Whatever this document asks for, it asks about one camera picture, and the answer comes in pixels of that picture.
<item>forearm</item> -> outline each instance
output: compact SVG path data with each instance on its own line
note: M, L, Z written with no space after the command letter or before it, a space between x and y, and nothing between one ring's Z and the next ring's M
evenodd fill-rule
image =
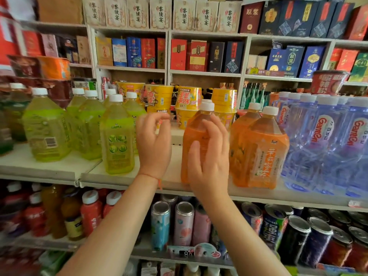
M228 195L225 199L218 198L204 202L204 208L224 242L239 275L289 275Z
M157 185L156 179L138 175L59 276L121 276Z

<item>right hand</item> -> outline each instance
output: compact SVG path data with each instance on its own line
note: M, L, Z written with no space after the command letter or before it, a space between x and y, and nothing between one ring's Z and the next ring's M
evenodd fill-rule
M200 164L200 143L194 141L188 154L188 180L201 203L228 195L229 140L228 131L214 114L203 120L209 134L205 162Z

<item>black can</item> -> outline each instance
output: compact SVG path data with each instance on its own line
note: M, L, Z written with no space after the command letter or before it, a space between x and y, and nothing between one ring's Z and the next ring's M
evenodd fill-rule
M331 226L338 227L342 230L348 230L348 228L350 227L350 223L352 222L352 220L348 216L346 216L341 211L335 209L329 209L328 214L331 217L329 222Z
M312 230L306 239L298 264L316 268L334 232L329 224L320 218L310 217L308 223Z
M294 215L295 216L301 217L302 212L303 212L303 209L304 209L304 206L292 206L292 209L294 211Z
M351 226L368 231L368 215L362 212L348 211L349 217L352 219Z
M294 215L294 210L292 209L291 206L289 205L277 205L277 206L285 212L286 216L289 217L290 215Z
M298 263L311 227L306 220L295 215L289 216L288 220L278 254L283 265L294 266Z
M304 219L308 220L309 217L320 218L326 223L330 221L330 218L325 213L315 208L308 208L306 211L304 211Z

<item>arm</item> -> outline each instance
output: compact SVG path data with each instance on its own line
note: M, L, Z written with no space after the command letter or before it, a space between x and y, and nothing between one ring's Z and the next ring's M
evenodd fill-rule
M286 268L257 236L228 195L228 132L218 117L211 116L211 119L212 122L204 120L211 148L202 168L199 142L193 142L189 151L191 188L224 241L239 275L288 276Z
M154 113L137 120L140 170L108 216L64 265L58 276L121 276L140 227L171 158L168 114ZM159 135L156 122L164 119Z

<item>orange tea bottle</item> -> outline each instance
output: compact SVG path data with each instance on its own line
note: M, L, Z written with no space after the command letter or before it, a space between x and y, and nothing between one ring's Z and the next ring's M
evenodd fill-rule
M244 150L239 146L239 135L244 132L254 121L260 119L260 103L249 103L248 111L237 119L230 130L229 164L230 174L238 179L242 171L242 158Z
M278 108L265 106L262 113L239 136L244 156L241 176L234 180L238 187L274 189L289 150L289 138L275 119Z
M188 182L188 153L193 141L200 142L200 162L205 161L209 135L202 120L210 120L211 115L214 114L214 103L201 103L199 114L193 117L190 124L188 124L183 136L183 152L182 152L182 173L181 179L183 183Z

